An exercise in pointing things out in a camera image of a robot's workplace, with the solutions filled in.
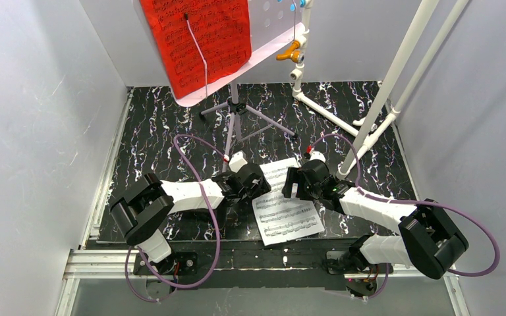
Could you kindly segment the white sheet music page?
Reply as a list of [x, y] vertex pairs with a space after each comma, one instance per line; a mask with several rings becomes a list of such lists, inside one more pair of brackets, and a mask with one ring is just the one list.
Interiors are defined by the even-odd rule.
[[288, 168], [298, 167], [295, 158], [287, 158], [261, 166], [271, 191], [252, 200], [252, 209], [265, 246], [281, 244], [322, 233], [320, 214], [312, 201], [281, 193]]

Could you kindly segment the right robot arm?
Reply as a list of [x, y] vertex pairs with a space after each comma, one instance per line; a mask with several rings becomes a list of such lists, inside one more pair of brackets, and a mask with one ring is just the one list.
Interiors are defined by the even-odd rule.
[[353, 182], [331, 175], [318, 159], [288, 169], [282, 189], [285, 198], [293, 196], [293, 186], [300, 200], [316, 201], [328, 210], [366, 219], [394, 233], [359, 238], [339, 259], [347, 268], [404, 265], [439, 279], [469, 248], [468, 240], [444, 208], [430, 201], [411, 204], [382, 196], [371, 198]]

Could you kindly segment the lilac perforated music desk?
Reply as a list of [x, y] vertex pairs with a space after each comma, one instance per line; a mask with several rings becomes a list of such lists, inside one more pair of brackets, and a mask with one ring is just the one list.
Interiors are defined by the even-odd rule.
[[274, 54], [284, 45], [291, 48], [278, 59], [299, 62], [305, 29], [298, 12], [309, 1], [284, 1], [274, 6], [276, 21], [290, 19], [276, 35], [254, 31], [251, 1], [140, 1], [152, 33], [169, 87], [176, 103], [193, 107], [212, 93]]

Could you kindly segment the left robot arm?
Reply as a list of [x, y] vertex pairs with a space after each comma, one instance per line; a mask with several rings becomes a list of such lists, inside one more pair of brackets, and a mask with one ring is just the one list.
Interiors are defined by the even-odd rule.
[[172, 213], [212, 209], [224, 201], [251, 201], [271, 192], [261, 167], [247, 163], [201, 182], [170, 182], [145, 174], [109, 208], [126, 244], [138, 246], [154, 263], [167, 259], [172, 249], [159, 230]]

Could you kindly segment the lilac folding tripod stand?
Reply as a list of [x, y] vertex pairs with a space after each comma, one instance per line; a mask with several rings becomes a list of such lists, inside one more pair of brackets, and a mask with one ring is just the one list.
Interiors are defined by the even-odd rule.
[[[207, 114], [214, 113], [221, 109], [228, 110], [230, 114], [230, 120], [228, 124], [227, 138], [225, 142], [225, 150], [224, 150], [225, 155], [230, 156], [233, 144], [248, 140], [251, 137], [261, 134], [262, 132], [270, 128], [276, 128], [284, 132], [293, 140], [297, 139], [298, 137], [297, 132], [291, 130], [290, 128], [284, 127], [276, 120], [269, 118], [268, 116], [264, 115], [261, 111], [249, 106], [249, 104], [247, 104], [246, 101], [241, 101], [239, 99], [239, 89], [236, 80], [231, 81], [229, 85], [230, 85], [230, 96], [225, 102], [215, 105], [209, 109], [204, 109], [203, 111], [200, 111], [198, 113], [199, 118], [201, 120], [205, 120]], [[244, 116], [245, 114], [252, 114], [264, 120], [267, 123], [267, 125], [247, 136], [243, 136], [241, 132], [241, 116]]]

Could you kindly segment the red sheet music page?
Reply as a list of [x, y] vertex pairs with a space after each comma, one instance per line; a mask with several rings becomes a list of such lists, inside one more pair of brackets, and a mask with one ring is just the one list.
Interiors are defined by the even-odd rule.
[[252, 56], [247, 1], [146, 0], [140, 5], [173, 95], [202, 95]]

